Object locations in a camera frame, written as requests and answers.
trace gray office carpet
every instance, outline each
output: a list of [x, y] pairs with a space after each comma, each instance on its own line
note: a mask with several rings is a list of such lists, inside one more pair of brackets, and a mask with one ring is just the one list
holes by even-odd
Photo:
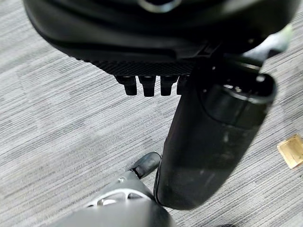
[[[87, 203], [136, 159], [162, 152], [179, 96], [126, 96], [96, 67], [67, 57], [31, 27], [20, 0], [0, 0], [0, 226], [44, 226]], [[279, 95], [224, 186], [180, 227], [302, 227], [303, 167], [276, 149], [303, 135], [303, 8], [289, 50], [267, 62]], [[154, 174], [144, 182], [152, 188]]]

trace gray carpet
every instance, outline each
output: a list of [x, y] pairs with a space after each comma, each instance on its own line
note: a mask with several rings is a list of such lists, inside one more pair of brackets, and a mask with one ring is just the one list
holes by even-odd
[[[20, 0], [0, 0], [0, 21], [0, 226], [44, 226], [143, 154], [161, 153], [179, 96], [161, 97], [157, 81], [155, 97], [141, 86], [127, 97], [112, 76], [44, 41]], [[276, 149], [303, 135], [303, 7], [293, 26], [289, 50], [264, 67], [279, 96], [259, 135], [208, 202], [170, 210], [178, 226], [303, 226], [303, 167], [290, 170]]]

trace textured black plastic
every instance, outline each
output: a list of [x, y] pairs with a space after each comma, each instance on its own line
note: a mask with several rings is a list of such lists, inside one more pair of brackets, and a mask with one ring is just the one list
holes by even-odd
[[190, 74], [196, 61], [93, 61], [92, 63], [105, 72], [115, 76], [180, 76]]

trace small tan object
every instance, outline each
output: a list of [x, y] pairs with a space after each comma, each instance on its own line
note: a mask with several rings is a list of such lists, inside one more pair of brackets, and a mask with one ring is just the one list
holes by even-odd
[[303, 163], [303, 141], [298, 134], [280, 142], [277, 148], [289, 168], [293, 169]]

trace striped carpet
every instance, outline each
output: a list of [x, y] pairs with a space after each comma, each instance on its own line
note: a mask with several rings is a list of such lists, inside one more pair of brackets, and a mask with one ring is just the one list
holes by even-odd
[[[151, 151], [161, 153], [179, 96], [126, 96], [112, 76], [52, 48], [20, 0], [0, 0], [0, 226], [44, 226], [87, 203]], [[263, 71], [279, 83], [265, 124], [224, 186], [179, 227], [303, 227], [303, 167], [276, 149], [303, 135], [303, 7], [289, 50]], [[144, 182], [152, 188], [154, 174]]]

